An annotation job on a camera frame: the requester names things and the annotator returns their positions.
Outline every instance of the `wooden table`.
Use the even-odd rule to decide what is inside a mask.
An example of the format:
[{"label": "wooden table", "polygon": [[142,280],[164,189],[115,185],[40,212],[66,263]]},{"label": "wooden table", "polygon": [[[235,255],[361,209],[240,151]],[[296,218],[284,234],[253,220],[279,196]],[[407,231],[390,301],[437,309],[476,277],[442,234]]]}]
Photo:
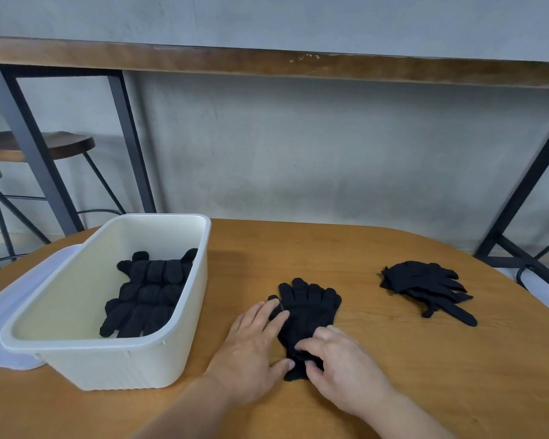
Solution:
[{"label": "wooden table", "polygon": [[[200,376],[237,314],[282,281],[302,277],[342,296],[336,324],[373,354],[396,387],[460,437],[549,439],[549,310],[483,262],[445,244],[386,228],[213,220],[210,276],[187,366],[159,390],[83,392],[49,366],[0,369],[0,438],[124,437]],[[94,230],[45,246],[0,271],[0,290]],[[379,287],[405,260],[457,271],[475,299],[470,328]],[[283,357],[275,342],[272,358]],[[373,437],[308,381],[280,382],[228,415],[223,437]]]}]

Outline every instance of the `stool leg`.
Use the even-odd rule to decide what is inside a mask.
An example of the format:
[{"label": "stool leg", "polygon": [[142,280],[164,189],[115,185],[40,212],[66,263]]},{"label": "stool leg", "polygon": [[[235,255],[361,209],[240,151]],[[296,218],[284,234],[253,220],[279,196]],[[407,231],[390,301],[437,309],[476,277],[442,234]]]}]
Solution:
[{"label": "stool leg", "polygon": [[8,200],[6,197],[4,197],[4,194],[0,192],[0,202],[8,208],[8,210],[15,215],[15,217],[20,220],[25,227],[27,227],[31,232],[36,235],[42,243],[49,244],[51,241],[47,239],[47,236],[45,236],[40,229],[38,229],[29,219],[26,218],[26,216],[16,207],[14,204]]},{"label": "stool leg", "polygon": [[118,209],[120,210],[120,212],[123,213],[123,214],[125,214],[126,211],[124,211],[124,208],[122,207],[122,205],[120,205],[120,202],[118,201],[118,199],[116,198],[116,196],[115,196],[114,193],[112,192],[112,189],[111,189],[110,186],[108,185],[108,182],[106,182],[106,180],[104,179],[102,173],[99,172],[98,167],[95,166],[94,161],[91,159],[91,157],[88,155],[87,152],[84,152],[84,157],[85,157],[85,159],[88,161],[89,166],[90,166],[91,169],[95,172],[95,175],[98,177],[98,179],[99,179],[100,182],[102,183],[103,187],[106,189],[106,191],[108,192],[108,194],[110,195],[110,197],[112,198],[112,200],[114,201],[114,203],[116,204],[116,206],[118,207]]},{"label": "stool leg", "polygon": [[1,208],[0,208],[0,232],[2,233],[2,238],[4,239],[4,244],[6,245],[6,250],[8,251],[8,255],[16,256],[15,247],[12,246],[12,240],[10,240],[10,234],[8,234],[8,228],[6,227],[4,214],[2,214]]}]

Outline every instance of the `hand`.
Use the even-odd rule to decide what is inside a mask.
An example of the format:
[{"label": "hand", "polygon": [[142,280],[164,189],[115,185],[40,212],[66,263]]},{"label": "hand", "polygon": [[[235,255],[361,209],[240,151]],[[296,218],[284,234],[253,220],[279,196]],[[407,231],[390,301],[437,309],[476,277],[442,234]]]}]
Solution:
[{"label": "hand", "polygon": [[289,312],[283,311],[268,323],[277,305],[277,299],[260,302],[238,316],[205,371],[204,377],[217,381],[234,405],[260,398],[295,366],[291,359],[269,366],[269,347],[289,318]]},{"label": "hand", "polygon": [[319,327],[313,337],[297,343],[296,349],[323,360],[321,371],[306,362],[307,376],[323,397],[340,410],[364,419],[396,391],[374,360],[334,325]]}]

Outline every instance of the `gloves in bin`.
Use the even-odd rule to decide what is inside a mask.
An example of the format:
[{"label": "gloves in bin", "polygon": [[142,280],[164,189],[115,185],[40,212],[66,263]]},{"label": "gloves in bin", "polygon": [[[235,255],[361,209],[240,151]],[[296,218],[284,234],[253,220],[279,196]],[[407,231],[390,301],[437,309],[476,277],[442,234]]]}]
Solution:
[{"label": "gloves in bin", "polygon": [[395,294],[409,295],[425,303],[427,310],[423,312],[423,317],[429,318],[435,311],[443,310],[470,327],[478,325],[474,316],[457,306],[473,297],[457,281],[459,276],[455,271],[442,268],[436,263],[410,260],[385,268],[382,274],[382,288],[392,290]]},{"label": "gloves in bin", "polygon": [[146,251],[138,251],[132,260],[117,264],[130,281],[120,287],[118,298],[106,303],[106,319],[99,329],[100,336],[110,337],[118,330],[118,337],[139,337],[159,331],[173,315],[197,248],[181,259],[149,260]]},{"label": "gloves in bin", "polygon": [[[315,283],[308,284],[299,278],[293,279],[292,286],[281,283],[278,292],[280,304],[269,319],[272,320],[284,310],[291,313],[278,333],[278,341],[287,350],[287,357],[295,361],[295,367],[285,374],[285,380],[308,379],[305,361],[314,361],[320,369],[323,369],[323,361],[306,351],[296,350],[295,345],[301,339],[312,337],[317,327],[333,324],[342,298],[333,288],[324,290]],[[269,300],[274,298],[278,296],[269,296]]]}]

